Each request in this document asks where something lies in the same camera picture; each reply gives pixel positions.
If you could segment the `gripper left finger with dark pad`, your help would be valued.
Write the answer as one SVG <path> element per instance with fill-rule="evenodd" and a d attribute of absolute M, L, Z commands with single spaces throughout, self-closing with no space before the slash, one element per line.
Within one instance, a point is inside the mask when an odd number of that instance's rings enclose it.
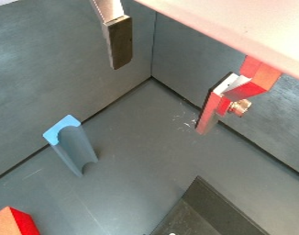
<path fill-rule="evenodd" d="M 121 0 L 90 0 L 107 40 L 111 67 L 118 70 L 133 59 L 133 18 Z"/>

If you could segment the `gripper right finger with bolt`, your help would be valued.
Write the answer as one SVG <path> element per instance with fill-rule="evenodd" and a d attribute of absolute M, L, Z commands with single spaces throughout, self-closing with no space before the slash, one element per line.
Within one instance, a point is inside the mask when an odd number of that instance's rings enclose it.
<path fill-rule="evenodd" d="M 251 107 L 247 100 L 269 92 L 282 71 L 246 56 L 239 73 L 229 73 L 210 89 L 205 99 L 197 130 L 206 134 L 227 113 L 243 116 Z"/>

